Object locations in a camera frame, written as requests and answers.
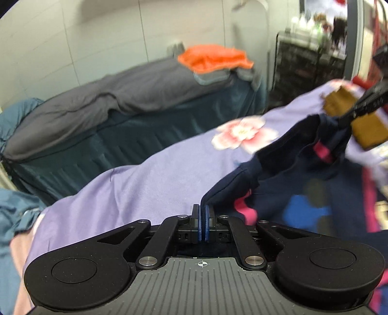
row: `cloth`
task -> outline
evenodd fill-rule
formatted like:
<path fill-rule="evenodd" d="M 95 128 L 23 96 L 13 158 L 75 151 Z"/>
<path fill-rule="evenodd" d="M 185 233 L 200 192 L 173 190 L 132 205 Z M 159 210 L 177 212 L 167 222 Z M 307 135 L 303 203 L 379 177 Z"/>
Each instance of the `cloth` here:
<path fill-rule="evenodd" d="M 233 84 L 162 112 L 128 117 L 111 111 L 106 122 L 26 161 L 8 163 L 19 190 L 24 187 L 47 205 L 76 194 L 95 177 L 122 165 L 138 165 L 179 141 L 244 116 L 262 113 L 266 86 L 253 91 L 232 73 Z"/>
<path fill-rule="evenodd" d="M 40 99 L 26 99 L 7 107 L 0 114 L 0 152 L 3 153 L 8 139 L 14 134 L 22 120 L 42 104 Z"/>
<path fill-rule="evenodd" d="M 262 73 L 257 67 L 251 69 L 235 68 L 234 72 L 241 80 L 251 82 L 254 91 L 259 90 L 264 85 Z M 226 80 L 230 73 L 230 69 L 216 70 L 205 74 L 194 73 L 194 78 L 201 85 L 209 85 Z"/>
<path fill-rule="evenodd" d="M 76 87 L 47 100 L 9 135 L 4 156 L 29 158 L 108 119 L 110 110 L 134 116 L 163 111 L 233 84 L 233 76 L 201 85 L 172 58 L 154 61 Z"/>
<path fill-rule="evenodd" d="M 357 101 L 350 92 L 340 87 L 325 97 L 325 112 L 330 116 L 342 116 Z M 352 122 L 352 132 L 357 142 L 365 149 L 371 149 L 388 140 L 388 128 L 375 113 L 365 115 Z"/>
<path fill-rule="evenodd" d="M 0 189 L 0 312 L 11 315 L 19 290 L 20 276 L 10 254 L 10 241 L 29 230 L 45 206 L 35 196 Z"/>
<path fill-rule="evenodd" d="M 220 45 L 197 45 L 188 48 L 178 56 L 178 61 L 197 74 L 216 70 L 244 68 L 251 69 L 253 62 L 248 60 L 246 52 Z"/>
<path fill-rule="evenodd" d="M 30 230 L 17 234 L 9 244 L 15 268 L 21 278 L 13 315 L 25 315 L 31 310 L 31 300 L 23 281 L 23 266 L 31 248 L 36 229 L 43 217 L 44 214 L 41 213 Z"/>
<path fill-rule="evenodd" d="M 309 116 L 221 179 L 201 207 L 362 242 L 388 260 L 387 199 L 367 168 L 344 158 L 350 135 L 336 119 Z M 388 314 L 387 284 L 386 271 L 370 305 L 380 314 Z"/>

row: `orange towel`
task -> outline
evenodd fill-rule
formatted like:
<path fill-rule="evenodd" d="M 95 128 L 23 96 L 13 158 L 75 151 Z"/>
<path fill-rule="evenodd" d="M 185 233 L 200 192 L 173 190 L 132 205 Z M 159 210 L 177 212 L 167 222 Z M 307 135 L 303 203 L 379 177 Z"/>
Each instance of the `orange towel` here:
<path fill-rule="evenodd" d="M 252 69 L 253 67 L 253 62 L 247 58 L 244 51 L 220 45 L 190 47 L 178 56 L 178 61 L 197 74 L 237 67 L 244 69 Z"/>

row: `pink stripe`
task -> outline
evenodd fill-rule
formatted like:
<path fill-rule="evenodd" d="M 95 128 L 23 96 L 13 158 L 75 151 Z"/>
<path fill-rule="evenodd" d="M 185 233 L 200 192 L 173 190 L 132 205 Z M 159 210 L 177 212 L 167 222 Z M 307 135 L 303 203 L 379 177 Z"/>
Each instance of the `pink stripe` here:
<path fill-rule="evenodd" d="M 256 210 L 249 208 L 245 203 L 245 198 L 249 197 L 251 193 L 251 190 L 249 190 L 244 197 L 234 201 L 234 208 L 245 217 L 246 225 L 255 225 L 257 220 Z"/>
<path fill-rule="evenodd" d="M 331 156 L 330 150 L 325 147 L 322 142 L 318 141 L 314 146 L 313 149 L 316 153 L 316 155 L 319 156 L 319 158 L 326 162 L 326 163 L 333 163 L 333 157 Z"/>
<path fill-rule="evenodd" d="M 373 292 L 372 299 L 369 302 L 369 307 L 372 309 L 372 311 L 378 314 L 380 311 L 380 305 L 381 305 L 381 291 L 377 289 Z"/>
<path fill-rule="evenodd" d="M 386 286 L 388 284 L 388 269 L 386 269 L 383 273 L 383 277 L 377 287 Z"/>
<path fill-rule="evenodd" d="M 364 191 L 364 211 L 365 223 L 368 233 L 375 233 L 380 231 L 380 225 L 376 219 L 374 207 L 376 204 L 376 188 L 371 179 L 369 169 L 362 169 L 362 189 Z"/>

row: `black circular pad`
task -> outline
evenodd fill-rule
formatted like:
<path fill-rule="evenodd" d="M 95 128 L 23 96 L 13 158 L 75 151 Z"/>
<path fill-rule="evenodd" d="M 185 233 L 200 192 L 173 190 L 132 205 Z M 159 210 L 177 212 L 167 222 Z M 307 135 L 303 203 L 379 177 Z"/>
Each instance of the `black circular pad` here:
<path fill-rule="evenodd" d="M 122 250 L 85 242 L 48 252 L 27 267 L 24 283 L 34 304 L 82 310 L 109 302 L 126 288 L 130 269 Z"/>
<path fill-rule="evenodd" d="M 97 265 L 86 258 L 68 258 L 58 262 L 52 269 L 53 277 L 63 283 L 81 283 L 97 272 Z"/>
<path fill-rule="evenodd" d="M 310 254 L 313 264 L 327 269 L 342 269 L 353 265 L 356 256 L 353 253 L 340 248 L 322 248 Z"/>
<path fill-rule="evenodd" d="M 346 303 L 378 285 L 385 261 L 368 245 L 321 235 L 287 242 L 275 268 L 280 285 L 300 298 Z"/>

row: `wall tile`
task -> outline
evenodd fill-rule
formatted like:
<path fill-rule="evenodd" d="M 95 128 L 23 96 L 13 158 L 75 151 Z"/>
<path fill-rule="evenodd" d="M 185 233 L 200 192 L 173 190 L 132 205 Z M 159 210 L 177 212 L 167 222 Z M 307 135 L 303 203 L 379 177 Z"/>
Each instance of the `wall tile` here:
<path fill-rule="evenodd" d="M 146 63 L 144 41 L 129 42 L 74 62 L 80 84 Z"/>
<path fill-rule="evenodd" d="M 222 0 L 141 1 L 146 40 L 223 28 Z"/>
<path fill-rule="evenodd" d="M 28 97 L 47 100 L 79 86 L 73 65 L 66 66 L 46 76 L 26 89 Z"/>
<path fill-rule="evenodd" d="M 224 46 L 224 30 L 219 28 L 203 33 L 195 32 L 147 38 L 145 43 L 147 45 L 149 61 L 165 58 L 167 56 L 167 47 L 177 42 L 183 42 L 185 48 L 199 44 L 219 44 Z"/>
<path fill-rule="evenodd" d="M 56 3 L 24 25 L 5 44 L 19 60 L 24 54 L 63 30 L 61 4 Z"/>
<path fill-rule="evenodd" d="M 1 38 L 0 38 L 0 56 L 1 56 L 0 64 L 14 64 L 16 62 L 16 59 L 14 58 L 13 54 L 8 50 L 6 41 Z"/>
<path fill-rule="evenodd" d="M 128 41 L 143 40 L 138 5 L 101 15 L 67 29 L 73 61 Z"/>
<path fill-rule="evenodd" d="M 21 83 L 29 87 L 34 82 L 71 64 L 69 47 L 64 31 L 28 52 L 17 63 Z"/>
<path fill-rule="evenodd" d="M 288 27 L 291 27 L 291 19 L 294 16 L 299 16 L 300 4 L 299 0 L 288 0 Z"/>
<path fill-rule="evenodd" d="M 12 13 L 8 10 L 0 18 L 0 39 L 8 39 L 12 34 Z"/>
<path fill-rule="evenodd" d="M 15 64 L 3 63 L 0 60 L 0 106 L 22 91 L 23 86 Z"/>
<path fill-rule="evenodd" d="M 61 3 L 67 28 L 132 6 L 139 7 L 138 0 L 61 0 Z"/>
<path fill-rule="evenodd" d="M 232 10 L 234 0 L 223 0 L 225 13 L 225 39 L 227 47 L 245 50 L 263 75 L 267 71 L 268 15 L 264 6 L 249 1 L 239 10 Z"/>
<path fill-rule="evenodd" d="M 27 96 L 26 92 L 22 91 L 16 95 L 14 95 L 8 102 L 1 105 L 1 108 L 2 108 L 2 110 L 5 110 L 7 107 L 10 107 L 11 105 L 14 105 L 15 103 L 17 103 L 18 101 L 21 101 L 21 100 L 24 100 L 27 98 L 28 98 L 28 96 Z"/>
<path fill-rule="evenodd" d="M 59 0 L 19 0 L 9 10 L 11 33 L 16 33 L 34 17 L 50 8 Z"/>

